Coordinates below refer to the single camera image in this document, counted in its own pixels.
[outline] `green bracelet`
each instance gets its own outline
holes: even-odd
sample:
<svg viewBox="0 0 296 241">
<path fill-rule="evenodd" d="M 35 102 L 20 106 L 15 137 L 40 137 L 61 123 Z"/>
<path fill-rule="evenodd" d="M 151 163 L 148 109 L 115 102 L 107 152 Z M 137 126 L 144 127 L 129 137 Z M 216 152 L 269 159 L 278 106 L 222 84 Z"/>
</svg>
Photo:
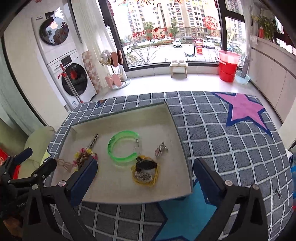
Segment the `green bracelet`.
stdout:
<svg viewBox="0 0 296 241">
<path fill-rule="evenodd" d="M 115 157 L 112 155 L 114 144 L 123 138 L 134 138 L 135 139 L 135 144 L 136 144 L 135 152 L 127 157 Z M 126 163 L 126 162 L 133 161 L 137 158 L 137 156 L 140 155 L 140 152 L 141 152 L 140 136 L 138 133 L 135 133 L 133 131 L 121 131 L 111 138 L 111 140 L 108 143 L 107 151 L 108 151 L 108 155 L 111 157 L 111 159 L 116 162 Z"/>
</svg>

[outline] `white car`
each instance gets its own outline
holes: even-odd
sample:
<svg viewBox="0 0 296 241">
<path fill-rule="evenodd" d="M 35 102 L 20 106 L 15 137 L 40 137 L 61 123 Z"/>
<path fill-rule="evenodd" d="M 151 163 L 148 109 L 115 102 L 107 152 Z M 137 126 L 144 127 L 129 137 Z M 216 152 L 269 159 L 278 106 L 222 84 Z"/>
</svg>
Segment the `white car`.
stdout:
<svg viewBox="0 0 296 241">
<path fill-rule="evenodd" d="M 209 41 L 206 41 L 206 40 L 203 41 L 203 44 L 208 49 L 215 49 L 216 48 L 216 46 L 212 42 L 209 42 Z"/>
<path fill-rule="evenodd" d="M 173 47 L 182 47 L 181 41 L 180 40 L 175 40 L 173 41 Z"/>
<path fill-rule="evenodd" d="M 131 46 L 125 46 L 124 48 L 123 48 L 123 51 L 124 51 L 124 54 L 128 54 L 128 53 L 131 53 Z"/>
</svg>

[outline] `blue star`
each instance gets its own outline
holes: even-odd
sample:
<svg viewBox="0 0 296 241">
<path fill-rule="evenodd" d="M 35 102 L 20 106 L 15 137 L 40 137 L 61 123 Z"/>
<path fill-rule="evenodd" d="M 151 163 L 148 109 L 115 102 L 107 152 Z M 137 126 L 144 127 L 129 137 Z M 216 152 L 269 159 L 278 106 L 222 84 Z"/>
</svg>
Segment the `blue star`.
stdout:
<svg viewBox="0 0 296 241">
<path fill-rule="evenodd" d="M 200 184 L 194 182 L 193 193 L 180 200 L 159 202 L 159 209 L 165 217 L 158 232 L 152 240 L 174 240 L 181 238 L 194 241 L 216 210 L 206 203 Z"/>
</svg>

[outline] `washing machine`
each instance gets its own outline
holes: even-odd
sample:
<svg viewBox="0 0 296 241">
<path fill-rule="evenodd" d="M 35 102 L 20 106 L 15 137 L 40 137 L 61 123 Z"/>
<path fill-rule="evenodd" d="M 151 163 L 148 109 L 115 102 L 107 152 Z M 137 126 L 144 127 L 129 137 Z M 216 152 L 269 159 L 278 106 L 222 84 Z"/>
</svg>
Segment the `washing machine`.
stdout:
<svg viewBox="0 0 296 241">
<path fill-rule="evenodd" d="M 61 64 L 71 81 L 71 86 L 68 84 L 66 78 L 61 75 L 63 73 Z M 96 94 L 96 90 L 84 68 L 82 57 L 76 50 L 51 62 L 47 65 L 47 68 L 71 109 L 78 105 L 80 100 L 83 102 L 90 101 Z M 80 100 L 77 99 L 71 88 L 75 89 Z"/>
<path fill-rule="evenodd" d="M 46 65 L 76 49 L 63 11 L 39 14 L 32 17 L 31 22 Z"/>
</svg>

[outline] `red bucket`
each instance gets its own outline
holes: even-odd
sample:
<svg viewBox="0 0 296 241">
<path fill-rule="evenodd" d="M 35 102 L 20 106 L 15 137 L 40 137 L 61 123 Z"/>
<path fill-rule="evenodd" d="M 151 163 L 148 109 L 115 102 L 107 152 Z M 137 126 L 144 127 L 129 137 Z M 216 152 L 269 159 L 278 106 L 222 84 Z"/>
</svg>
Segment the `red bucket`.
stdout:
<svg viewBox="0 0 296 241">
<path fill-rule="evenodd" d="M 218 59 L 219 63 L 219 77 L 225 82 L 233 82 L 235 73 L 237 71 L 237 64 L 230 64 Z"/>
</svg>

